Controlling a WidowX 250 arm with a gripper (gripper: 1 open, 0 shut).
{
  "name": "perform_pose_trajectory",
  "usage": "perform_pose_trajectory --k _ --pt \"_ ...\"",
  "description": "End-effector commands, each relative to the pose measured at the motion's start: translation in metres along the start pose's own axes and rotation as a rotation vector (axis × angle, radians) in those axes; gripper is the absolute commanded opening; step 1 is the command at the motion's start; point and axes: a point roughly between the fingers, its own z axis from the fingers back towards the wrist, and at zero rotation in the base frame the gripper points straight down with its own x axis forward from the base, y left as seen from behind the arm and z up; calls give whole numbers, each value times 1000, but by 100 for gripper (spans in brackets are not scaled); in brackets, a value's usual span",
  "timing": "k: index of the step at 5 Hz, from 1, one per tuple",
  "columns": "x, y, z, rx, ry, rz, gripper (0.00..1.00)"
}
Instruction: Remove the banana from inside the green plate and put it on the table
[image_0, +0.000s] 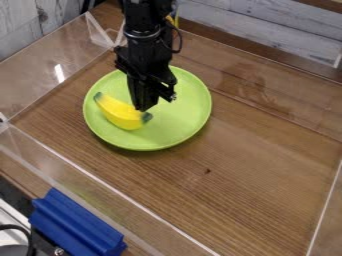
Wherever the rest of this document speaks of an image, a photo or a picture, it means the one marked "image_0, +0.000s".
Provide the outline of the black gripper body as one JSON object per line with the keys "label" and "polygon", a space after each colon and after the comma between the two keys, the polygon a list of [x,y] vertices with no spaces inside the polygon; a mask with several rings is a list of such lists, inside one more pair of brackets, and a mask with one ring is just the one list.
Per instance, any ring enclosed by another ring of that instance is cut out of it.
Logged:
{"label": "black gripper body", "polygon": [[170,62],[173,55],[178,53],[174,48],[174,35],[172,31],[154,31],[153,33],[140,33],[126,31],[126,46],[117,46],[115,65],[117,68],[131,74],[144,82],[157,85],[160,99],[168,102],[176,100],[176,86],[178,79],[172,71]]}

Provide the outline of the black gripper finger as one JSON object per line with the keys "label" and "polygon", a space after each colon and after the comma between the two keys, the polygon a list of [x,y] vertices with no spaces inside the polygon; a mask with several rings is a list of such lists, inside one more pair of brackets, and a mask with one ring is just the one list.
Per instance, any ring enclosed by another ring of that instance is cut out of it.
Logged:
{"label": "black gripper finger", "polygon": [[131,101],[136,106],[136,109],[142,111],[144,110],[144,82],[134,77],[131,74],[127,75],[127,82],[129,82],[129,91],[131,95]]}
{"label": "black gripper finger", "polygon": [[145,86],[145,110],[149,110],[158,104],[160,94],[157,85],[154,83],[149,83]]}

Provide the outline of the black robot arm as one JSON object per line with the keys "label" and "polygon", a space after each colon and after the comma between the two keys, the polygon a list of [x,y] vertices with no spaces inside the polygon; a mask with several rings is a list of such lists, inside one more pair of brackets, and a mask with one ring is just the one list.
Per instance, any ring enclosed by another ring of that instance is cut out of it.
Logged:
{"label": "black robot arm", "polygon": [[137,110],[145,112],[160,99],[176,100],[178,83],[170,62],[182,50],[174,48],[174,32],[178,30],[168,16],[173,12],[173,0],[121,0],[126,24],[126,46],[117,46],[117,68],[126,73],[129,92]]}

